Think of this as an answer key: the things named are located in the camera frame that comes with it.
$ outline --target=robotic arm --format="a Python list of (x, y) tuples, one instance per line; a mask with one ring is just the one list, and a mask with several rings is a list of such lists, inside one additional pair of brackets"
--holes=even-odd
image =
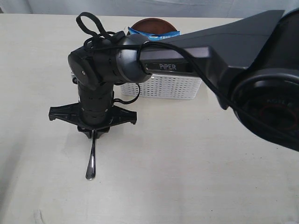
[[(234, 110), (254, 134), (299, 150), (299, 10), (272, 10), (227, 25), (148, 42), (142, 35), (106, 32), (92, 14), (77, 17), (92, 35), (68, 61), (79, 102), (51, 107), (50, 120), (75, 124), (89, 138), (111, 126), (136, 123), (136, 112), (114, 105), (113, 87), (141, 83), (151, 74), (201, 77), (220, 106)], [(92, 19), (100, 34), (88, 30)]]

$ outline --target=cylindrical joint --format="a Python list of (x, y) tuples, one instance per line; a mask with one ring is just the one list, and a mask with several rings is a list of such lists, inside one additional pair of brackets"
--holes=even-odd
[(106, 121), (112, 106), (113, 83), (105, 83), (92, 91), (78, 84), (80, 118), (87, 125), (99, 125)]

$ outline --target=black rubber strap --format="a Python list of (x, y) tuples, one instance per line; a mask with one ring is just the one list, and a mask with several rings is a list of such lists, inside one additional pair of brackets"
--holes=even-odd
[(99, 29), (100, 34), (101, 34), (104, 38), (106, 38), (106, 39), (111, 39), (111, 36), (106, 32), (106, 30), (104, 29), (104, 27), (103, 27), (102, 23), (100, 22), (100, 20), (99, 20), (95, 15), (93, 15), (93, 14), (91, 14), (91, 13), (88, 13), (88, 12), (82, 12), (82, 13), (81, 13), (80, 15), (78, 15), (78, 17), (76, 18), (76, 22), (77, 22), (78, 26), (81, 28), (81, 30), (82, 30), (84, 33), (89, 34), (89, 35), (91, 35), (91, 36), (93, 36), (93, 37), (97, 37), (97, 36), (98, 36), (98, 34), (97, 34), (96, 32), (94, 32), (94, 31), (88, 29), (88, 28), (84, 25), (84, 23), (83, 23), (82, 20), (81, 20), (81, 17), (82, 17), (82, 16), (85, 16), (85, 17), (91, 19), (91, 20), (95, 23), (95, 25), (96, 25), (97, 28)]
[(139, 92), (138, 92), (137, 96), (134, 99), (132, 99), (130, 101), (123, 101), (119, 98), (116, 98), (116, 99), (113, 100), (113, 102), (114, 103), (126, 104), (126, 105), (135, 102), (138, 99), (139, 95), (140, 95), (140, 85), (138, 83), (136, 83), (136, 85), (138, 86)]

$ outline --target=white wall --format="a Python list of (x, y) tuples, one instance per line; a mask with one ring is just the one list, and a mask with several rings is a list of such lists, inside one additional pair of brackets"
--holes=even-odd
[(269, 9), (290, 11), (299, 0), (0, 0), (4, 13), (242, 18)]

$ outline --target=blue packaging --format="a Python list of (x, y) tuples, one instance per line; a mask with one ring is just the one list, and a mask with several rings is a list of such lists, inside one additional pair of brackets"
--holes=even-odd
[(159, 41), (162, 39), (180, 35), (180, 31), (172, 31), (172, 32), (169, 32), (166, 34), (149, 34), (149, 33), (141, 32), (138, 30), (134, 30), (131, 27), (128, 27), (128, 30), (129, 30), (130, 34), (142, 34), (144, 36), (147, 36), (150, 41)]

